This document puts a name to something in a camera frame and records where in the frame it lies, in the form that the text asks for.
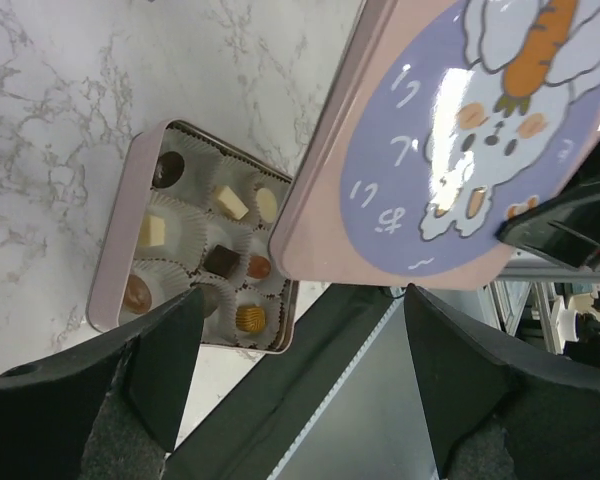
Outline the caramel square chocolate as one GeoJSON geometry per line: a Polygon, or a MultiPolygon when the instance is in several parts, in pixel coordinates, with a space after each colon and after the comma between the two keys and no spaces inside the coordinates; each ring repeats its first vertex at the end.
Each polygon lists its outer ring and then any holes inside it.
{"type": "Polygon", "coordinates": [[[246,333],[259,333],[267,324],[266,312],[258,305],[239,306],[236,311],[236,328],[246,333]]]}

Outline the white bar chocolate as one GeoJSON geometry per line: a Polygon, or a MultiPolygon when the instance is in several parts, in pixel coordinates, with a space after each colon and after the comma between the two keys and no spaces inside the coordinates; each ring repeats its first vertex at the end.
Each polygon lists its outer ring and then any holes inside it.
{"type": "Polygon", "coordinates": [[[166,243],[166,222],[159,215],[145,214],[139,230],[137,246],[160,247],[166,243]]]}

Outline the white oval chocolate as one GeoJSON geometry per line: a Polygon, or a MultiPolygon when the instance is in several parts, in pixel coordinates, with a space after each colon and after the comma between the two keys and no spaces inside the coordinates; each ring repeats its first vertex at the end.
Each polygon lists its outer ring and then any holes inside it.
{"type": "Polygon", "coordinates": [[[258,188],[255,192],[255,203],[261,220],[272,224],[278,213],[278,202],[273,191],[267,187],[258,188]]]}

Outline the white rectangular chocolate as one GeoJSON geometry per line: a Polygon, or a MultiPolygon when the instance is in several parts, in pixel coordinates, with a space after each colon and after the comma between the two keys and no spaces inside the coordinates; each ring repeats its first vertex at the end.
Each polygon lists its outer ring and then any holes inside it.
{"type": "Polygon", "coordinates": [[[213,200],[217,208],[232,220],[240,221],[249,213],[249,208],[228,185],[216,186],[213,200]]]}

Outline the brown almond chocolate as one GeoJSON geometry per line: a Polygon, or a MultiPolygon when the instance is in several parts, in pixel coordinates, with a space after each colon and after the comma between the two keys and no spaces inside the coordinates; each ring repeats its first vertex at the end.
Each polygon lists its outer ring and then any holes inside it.
{"type": "Polygon", "coordinates": [[[247,269],[247,276],[255,280],[263,280],[271,273],[270,261],[261,255],[251,255],[247,269]]]}

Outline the dark oval chocolate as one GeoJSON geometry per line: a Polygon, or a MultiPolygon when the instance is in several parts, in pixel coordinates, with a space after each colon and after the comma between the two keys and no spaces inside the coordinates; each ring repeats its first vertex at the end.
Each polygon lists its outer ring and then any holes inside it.
{"type": "Polygon", "coordinates": [[[184,157],[177,151],[162,154],[156,162],[152,186],[166,189],[173,186],[182,177],[185,168],[184,157]]]}

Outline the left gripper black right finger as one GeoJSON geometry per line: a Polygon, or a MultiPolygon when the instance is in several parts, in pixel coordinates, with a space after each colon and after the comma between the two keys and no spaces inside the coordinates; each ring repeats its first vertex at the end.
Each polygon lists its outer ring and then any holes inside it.
{"type": "Polygon", "coordinates": [[[406,329],[442,479],[600,479],[600,369],[409,285],[406,329]]]}

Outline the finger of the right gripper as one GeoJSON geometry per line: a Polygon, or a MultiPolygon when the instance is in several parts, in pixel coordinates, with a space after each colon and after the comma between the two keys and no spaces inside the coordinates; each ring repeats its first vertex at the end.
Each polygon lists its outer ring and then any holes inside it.
{"type": "Polygon", "coordinates": [[[600,140],[559,195],[503,223],[497,239],[562,267],[600,269],[600,140]]]}

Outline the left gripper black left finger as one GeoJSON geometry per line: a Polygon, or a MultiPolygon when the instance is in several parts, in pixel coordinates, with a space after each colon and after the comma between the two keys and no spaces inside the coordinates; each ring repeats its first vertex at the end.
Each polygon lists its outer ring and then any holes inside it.
{"type": "Polygon", "coordinates": [[[0,479],[159,479],[203,330],[188,290],[75,347],[0,375],[0,479]]]}

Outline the dark square chocolate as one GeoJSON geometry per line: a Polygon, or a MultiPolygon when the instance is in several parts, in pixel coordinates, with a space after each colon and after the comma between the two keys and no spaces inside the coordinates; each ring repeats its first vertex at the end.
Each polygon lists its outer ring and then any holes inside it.
{"type": "Polygon", "coordinates": [[[202,267],[209,273],[228,279],[240,263],[240,255],[221,244],[215,245],[205,257],[202,267]]]}

